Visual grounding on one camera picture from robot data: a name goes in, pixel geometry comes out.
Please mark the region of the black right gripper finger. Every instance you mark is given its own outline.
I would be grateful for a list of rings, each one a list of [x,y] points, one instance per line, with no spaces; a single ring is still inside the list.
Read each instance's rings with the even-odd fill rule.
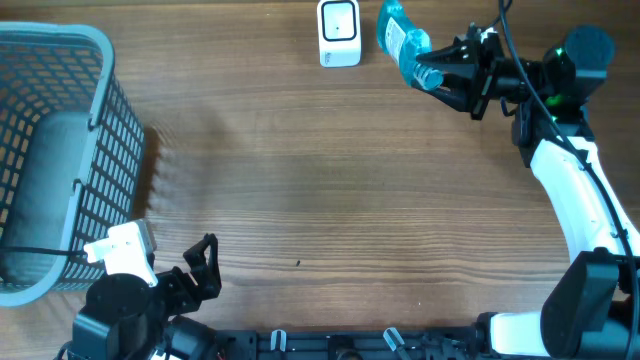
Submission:
[[[470,87],[448,88],[440,86],[432,90],[425,90],[425,93],[438,99],[445,105],[458,112],[470,113],[473,108],[473,91]]]
[[[475,63],[476,50],[473,44],[463,41],[437,51],[420,54],[416,61],[433,68],[453,68]]]

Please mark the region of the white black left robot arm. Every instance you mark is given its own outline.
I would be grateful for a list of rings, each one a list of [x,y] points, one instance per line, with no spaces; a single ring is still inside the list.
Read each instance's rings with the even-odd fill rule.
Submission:
[[[221,291],[218,239],[207,234],[175,267],[148,285],[131,274],[106,275],[86,293],[72,339],[57,357],[69,359],[218,359],[216,332],[185,317]]]

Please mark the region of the teal mouthwash bottle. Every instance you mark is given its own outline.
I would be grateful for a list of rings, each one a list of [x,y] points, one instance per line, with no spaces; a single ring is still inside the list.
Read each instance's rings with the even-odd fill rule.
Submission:
[[[376,35],[379,46],[397,65],[405,83],[430,91],[444,80],[441,71],[421,65],[417,57],[432,51],[429,35],[417,28],[398,0],[385,0],[379,11]]]

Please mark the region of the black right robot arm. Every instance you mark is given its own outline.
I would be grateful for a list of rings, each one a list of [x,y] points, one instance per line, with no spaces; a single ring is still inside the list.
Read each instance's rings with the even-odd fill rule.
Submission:
[[[524,165],[545,190],[570,265],[542,307],[487,313],[479,355],[495,359],[635,359],[639,355],[639,233],[600,165],[586,105],[614,56],[600,28],[579,26],[539,61],[516,56],[508,33],[471,27],[449,47],[416,58],[414,86],[443,74],[432,95],[483,117],[499,101]]]

